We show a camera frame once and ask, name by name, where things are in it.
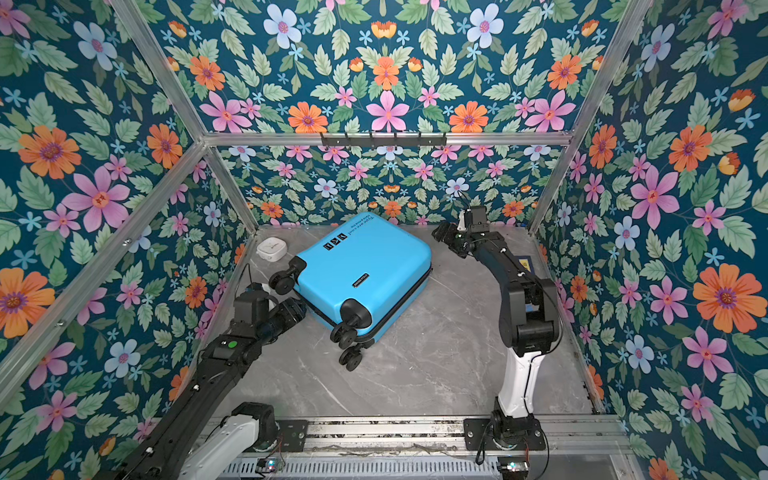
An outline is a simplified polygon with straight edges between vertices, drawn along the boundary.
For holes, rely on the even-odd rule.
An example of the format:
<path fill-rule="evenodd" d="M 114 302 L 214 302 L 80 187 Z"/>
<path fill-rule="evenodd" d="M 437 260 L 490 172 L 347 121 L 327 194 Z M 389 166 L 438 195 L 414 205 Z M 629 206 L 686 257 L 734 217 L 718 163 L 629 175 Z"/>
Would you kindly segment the dark blue book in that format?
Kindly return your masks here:
<path fill-rule="evenodd" d="M 535 268 L 534 268 L 534 264 L 531 256 L 519 255 L 516 257 L 516 259 L 526 270 L 528 270 L 532 274 L 535 274 Z"/>

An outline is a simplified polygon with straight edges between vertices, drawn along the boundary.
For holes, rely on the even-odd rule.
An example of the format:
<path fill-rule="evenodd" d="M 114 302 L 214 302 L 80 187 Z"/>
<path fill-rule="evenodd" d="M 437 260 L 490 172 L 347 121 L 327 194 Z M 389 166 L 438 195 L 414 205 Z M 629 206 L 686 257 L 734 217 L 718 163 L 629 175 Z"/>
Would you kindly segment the blue suitcase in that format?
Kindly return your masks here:
<path fill-rule="evenodd" d="M 339 363 L 355 370 L 427 285 L 429 245 L 373 213 L 361 213 L 273 274 L 276 293 L 295 293 L 330 330 Z"/>

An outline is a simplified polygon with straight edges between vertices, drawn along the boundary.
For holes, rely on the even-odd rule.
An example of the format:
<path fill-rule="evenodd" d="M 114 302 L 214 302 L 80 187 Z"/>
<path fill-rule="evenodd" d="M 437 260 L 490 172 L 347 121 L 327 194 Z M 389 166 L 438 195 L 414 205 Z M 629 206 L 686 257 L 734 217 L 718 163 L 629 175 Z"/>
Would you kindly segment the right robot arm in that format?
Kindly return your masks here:
<path fill-rule="evenodd" d="M 498 283 L 498 328 L 507 362 L 489 430 L 497 445 L 509 448 L 540 433 L 534 391 L 545 356 L 561 338 L 557 288 L 521 264 L 505 237 L 491 229 L 482 206 L 465 209 L 456 223 L 441 222 L 432 236 L 457 256 L 474 258 Z"/>

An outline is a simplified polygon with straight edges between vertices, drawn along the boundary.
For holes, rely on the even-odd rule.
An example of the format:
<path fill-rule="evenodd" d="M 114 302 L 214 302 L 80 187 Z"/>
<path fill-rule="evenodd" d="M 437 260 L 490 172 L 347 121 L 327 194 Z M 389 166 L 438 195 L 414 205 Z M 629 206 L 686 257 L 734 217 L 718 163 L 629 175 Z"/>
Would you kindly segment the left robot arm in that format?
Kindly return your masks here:
<path fill-rule="evenodd" d="M 98 479 L 215 479 L 250 447 L 269 449 L 278 438 L 274 408 L 246 402 L 237 407 L 217 433 L 194 447 L 214 412 L 262 353 L 307 314 L 304 302 L 274 298 L 252 284 L 234 300 L 228 329 L 204 349 L 182 393 L 151 434 L 112 470 Z"/>

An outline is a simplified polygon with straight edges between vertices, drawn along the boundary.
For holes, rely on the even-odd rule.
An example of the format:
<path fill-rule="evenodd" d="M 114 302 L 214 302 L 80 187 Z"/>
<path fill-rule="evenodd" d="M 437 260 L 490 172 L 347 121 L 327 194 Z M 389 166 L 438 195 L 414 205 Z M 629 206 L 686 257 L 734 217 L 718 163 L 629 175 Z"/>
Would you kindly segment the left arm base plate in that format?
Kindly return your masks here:
<path fill-rule="evenodd" d="M 308 439 L 307 420 L 276 420 L 266 429 L 266 451 L 300 453 Z"/>

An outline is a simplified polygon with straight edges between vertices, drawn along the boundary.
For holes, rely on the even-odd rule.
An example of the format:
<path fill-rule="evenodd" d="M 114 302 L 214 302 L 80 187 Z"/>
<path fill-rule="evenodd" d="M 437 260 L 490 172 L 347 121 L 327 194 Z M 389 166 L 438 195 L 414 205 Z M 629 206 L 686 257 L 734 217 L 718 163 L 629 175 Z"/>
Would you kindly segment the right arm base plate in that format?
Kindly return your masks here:
<path fill-rule="evenodd" d="M 465 448 L 486 450 L 545 451 L 545 434 L 535 417 L 492 421 L 488 417 L 464 418 Z"/>

